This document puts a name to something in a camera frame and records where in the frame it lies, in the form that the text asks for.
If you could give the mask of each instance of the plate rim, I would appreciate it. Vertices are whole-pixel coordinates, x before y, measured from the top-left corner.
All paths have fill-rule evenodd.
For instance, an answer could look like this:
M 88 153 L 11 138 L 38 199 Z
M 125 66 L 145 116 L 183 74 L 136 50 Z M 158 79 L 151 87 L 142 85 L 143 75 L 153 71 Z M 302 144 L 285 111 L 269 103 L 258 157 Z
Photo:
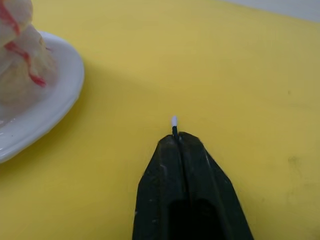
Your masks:
M 43 37 L 44 41 L 46 41 L 46 39 L 50 39 L 53 41 L 62 42 L 68 45 L 68 47 L 71 48 L 76 54 L 76 57 L 79 59 L 79 63 L 81 63 L 81 69 L 80 69 L 81 73 L 79 73 L 80 74 L 79 79 L 80 78 L 81 79 L 78 81 L 77 88 L 75 88 L 74 90 L 74 92 L 77 92 L 77 94 L 75 94 L 74 97 L 68 100 L 65 103 L 65 105 L 60 108 L 60 111 L 57 113 L 57 115 L 55 115 L 55 117 L 49 118 L 46 124 L 41 124 L 39 128 L 37 128 L 37 130 L 33 132 L 33 134 L 30 134 L 24 137 L 23 139 L 21 139 L 20 141 L 16 142 L 15 144 L 6 147 L 5 149 L 3 149 L 3 151 L 1 151 L 2 149 L 0 148 L 0 164 L 10 160 L 11 158 L 19 154 L 21 151 L 23 151 L 24 149 L 26 149 L 27 147 L 35 143 L 37 140 L 42 138 L 44 135 L 49 133 L 66 116 L 66 114 L 77 102 L 84 85 L 85 66 L 78 51 L 70 43 L 68 43 L 66 40 L 62 39 L 61 37 L 58 37 L 54 34 L 51 34 L 45 31 L 39 31 L 39 33 Z

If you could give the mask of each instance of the white plate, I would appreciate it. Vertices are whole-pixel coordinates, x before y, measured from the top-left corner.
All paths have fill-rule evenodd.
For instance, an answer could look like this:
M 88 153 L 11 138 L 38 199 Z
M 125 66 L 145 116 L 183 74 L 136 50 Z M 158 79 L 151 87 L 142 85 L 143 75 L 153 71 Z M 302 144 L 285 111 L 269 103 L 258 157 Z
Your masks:
M 48 97 L 0 128 L 0 163 L 48 133 L 71 109 L 81 92 L 85 69 L 77 51 L 65 40 L 41 32 L 58 68 L 58 82 Z

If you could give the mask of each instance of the black object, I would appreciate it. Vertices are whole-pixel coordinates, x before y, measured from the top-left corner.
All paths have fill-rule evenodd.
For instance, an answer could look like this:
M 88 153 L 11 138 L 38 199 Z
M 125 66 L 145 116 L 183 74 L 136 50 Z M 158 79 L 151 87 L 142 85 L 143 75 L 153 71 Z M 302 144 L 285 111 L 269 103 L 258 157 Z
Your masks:
M 175 129 L 140 180 L 132 239 L 253 240 L 231 181 L 197 137 Z

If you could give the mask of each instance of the yellow table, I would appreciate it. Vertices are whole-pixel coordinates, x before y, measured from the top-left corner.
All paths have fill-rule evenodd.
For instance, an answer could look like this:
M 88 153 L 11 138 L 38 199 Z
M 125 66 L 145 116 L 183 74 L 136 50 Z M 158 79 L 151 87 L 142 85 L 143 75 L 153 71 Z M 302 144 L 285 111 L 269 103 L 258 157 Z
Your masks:
M 79 101 L 0 165 L 1 240 L 129 240 L 157 141 L 203 141 L 256 240 L 320 239 L 320 24 L 214 0 L 33 0 Z

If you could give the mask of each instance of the white tip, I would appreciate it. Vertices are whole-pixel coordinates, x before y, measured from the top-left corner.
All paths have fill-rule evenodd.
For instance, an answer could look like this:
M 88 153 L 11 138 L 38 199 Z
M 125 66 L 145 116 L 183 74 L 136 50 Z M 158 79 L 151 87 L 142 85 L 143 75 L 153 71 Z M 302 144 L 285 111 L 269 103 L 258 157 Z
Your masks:
M 172 120 L 171 120 L 171 125 L 172 125 L 172 127 L 178 126 L 178 118 L 177 118 L 177 116 L 174 116 L 174 117 L 172 118 Z

